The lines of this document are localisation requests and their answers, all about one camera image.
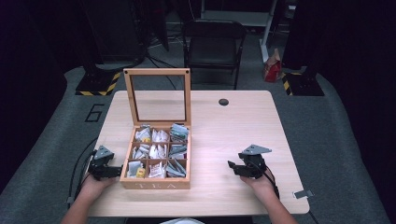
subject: black equipment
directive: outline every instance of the black equipment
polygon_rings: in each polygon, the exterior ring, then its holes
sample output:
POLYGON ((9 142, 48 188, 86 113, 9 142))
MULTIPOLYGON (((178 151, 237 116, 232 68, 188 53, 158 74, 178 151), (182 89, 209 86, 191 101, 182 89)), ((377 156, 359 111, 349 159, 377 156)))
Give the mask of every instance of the black equipment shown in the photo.
POLYGON ((275 194, 277 198, 279 198, 279 190, 277 189, 276 182, 275 182, 275 177, 274 180, 269 177, 265 171, 269 168, 265 164, 265 160, 262 157, 262 153, 265 152, 271 152, 272 150, 266 147, 259 147, 256 145, 251 145, 250 147, 247 147, 244 151, 241 153, 238 153, 239 158, 244 162, 245 165, 236 165, 232 161, 228 161, 228 165, 230 168, 233 169, 233 172, 236 175, 241 175, 245 177, 254 177, 256 179, 262 177, 265 175, 265 177, 268 178, 268 180, 271 182, 273 185, 275 194))
POLYGON ((121 167, 108 166, 108 162, 114 158, 114 153, 107 148, 100 146, 94 154, 88 172, 97 180, 102 177, 117 177, 121 175, 121 167))

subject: tea bag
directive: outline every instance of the tea bag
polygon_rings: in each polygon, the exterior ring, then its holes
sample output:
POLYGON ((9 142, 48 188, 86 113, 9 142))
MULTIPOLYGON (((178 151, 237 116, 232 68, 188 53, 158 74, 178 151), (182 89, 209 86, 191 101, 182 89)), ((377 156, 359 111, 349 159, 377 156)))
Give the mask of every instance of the tea bag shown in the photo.
POLYGON ((152 177, 164 177, 164 169, 163 169, 163 162, 160 161, 160 163, 150 165, 149 166, 149 178, 152 177))
POLYGON ((176 166, 177 166, 177 169, 181 172, 181 173, 183 173, 183 174, 186 174, 187 172, 186 172, 186 169, 184 169, 184 167, 180 164, 180 163, 178 163, 178 161, 175 159, 175 163, 176 163, 176 166))
POLYGON ((149 153, 148 156, 151 159, 159 159, 160 157, 158 156, 158 150, 157 147, 155 145, 152 145, 151 148, 149 149, 149 153))
POLYGON ((152 132, 152 141, 153 142, 168 142, 169 141, 169 134, 164 131, 164 130, 160 130, 160 131, 155 131, 153 130, 152 132))
POLYGON ((171 131, 172 142, 186 142, 189 137, 189 129, 180 124, 172 124, 171 131))
POLYGON ((136 177, 137 169, 143 166, 140 161, 130 161, 128 162, 129 170, 128 177, 136 177))
POLYGON ((169 158, 173 159, 184 159, 184 155, 187 153, 186 145, 172 145, 169 150, 169 158))
POLYGON ((144 178, 146 173, 146 169, 143 167, 143 163, 140 163, 140 167, 137 168, 136 177, 137 178, 144 178))
POLYGON ((142 153, 149 153, 149 145, 142 144, 140 145, 139 150, 142 151, 142 153))
POLYGON ((139 160, 139 159, 143 159, 143 158, 146 158, 146 157, 147 157, 146 153, 144 153, 141 150, 139 150, 139 148, 134 147, 133 154, 132 154, 132 158, 133 159, 139 160))
POLYGON ((160 159, 166 159, 166 150, 167 150, 166 145, 164 145, 163 147, 161 145, 157 146, 157 153, 160 159))
POLYGON ((185 177, 186 174, 183 173, 183 171, 178 168, 178 166, 176 165, 176 167, 174 165, 172 165, 171 162, 168 161, 167 166, 166 166, 166 174, 169 177, 185 177))
POLYGON ((186 176, 186 175, 182 174, 181 172, 170 168, 169 166, 166 166, 166 172, 169 177, 185 177, 186 176))
POLYGON ((149 127, 140 132, 136 132, 134 138, 137 142, 151 142, 151 131, 149 130, 149 127))

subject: chair leg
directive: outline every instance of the chair leg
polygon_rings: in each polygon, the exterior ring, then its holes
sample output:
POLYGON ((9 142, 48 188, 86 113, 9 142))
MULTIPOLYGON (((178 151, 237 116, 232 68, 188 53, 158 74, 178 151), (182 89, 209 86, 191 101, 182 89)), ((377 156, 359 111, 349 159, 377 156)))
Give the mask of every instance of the chair leg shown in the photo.
POLYGON ((239 66, 236 67, 235 71, 235 81, 233 82, 233 89, 236 91, 236 86, 238 85, 238 76, 239 76, 239 66))

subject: dark background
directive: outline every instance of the dark background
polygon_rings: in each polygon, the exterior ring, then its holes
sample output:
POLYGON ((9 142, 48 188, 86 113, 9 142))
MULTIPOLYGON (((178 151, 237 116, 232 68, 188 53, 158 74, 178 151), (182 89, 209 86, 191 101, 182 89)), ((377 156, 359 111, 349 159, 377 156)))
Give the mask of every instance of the dark background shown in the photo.
MULTIPOLYGON (((187 1, 171 2, 188 20, 187 1)), ((199 2, 191 1, 197 15, 199 2)), ((341 13, 334 38, 324 43, 330 47, 319 72, 334 85, 346 107, 361 157, 392 222, 396 222, 392 213, 396 201, 395 8, 394 1, 386 0, 301 0, 283 55, 284 67, 308 65, 326 40, 323 34, 334 13, 341 13)), ((6 93, 0 117, 3 189, 62 100, 64 73, 82 66, 81 52, 73 48, 76 43, 70 41, 66 24, 78 31, 71 35, 83 44, 82 55, 95 63, 103 58, 79 1, 1 1, 0 10, 1 86, 6 93)))

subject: yellow and black tape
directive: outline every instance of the yellow and black tape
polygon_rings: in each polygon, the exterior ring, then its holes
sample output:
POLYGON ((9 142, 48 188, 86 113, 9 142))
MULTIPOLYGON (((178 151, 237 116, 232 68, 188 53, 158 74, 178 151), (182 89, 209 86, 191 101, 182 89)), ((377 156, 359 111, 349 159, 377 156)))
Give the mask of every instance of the yellow and black tape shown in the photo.
MULTIPOLYGON (((301 73, 288 73, 288 74, 292 74, 292 75, 300 75, 301 73)), ((283 81, 283 87, 285 88, 286 94, 287 95, 293 95, 293 92, 291 91, 290 88, 290 84, 288 82, 288 80, 286 79, 286 74, 283 73, 282 74, 282 81, 283 81)))
POLYGON ((120 78, 120 73, 114 75, 111 83, 109 84, 107 90, 105 91, 76 91, 76 95, 86 95, 86 96, 93 96, 93 95, 109 95, 113 92, 114 88, 116 88, 117 81, 120 78))

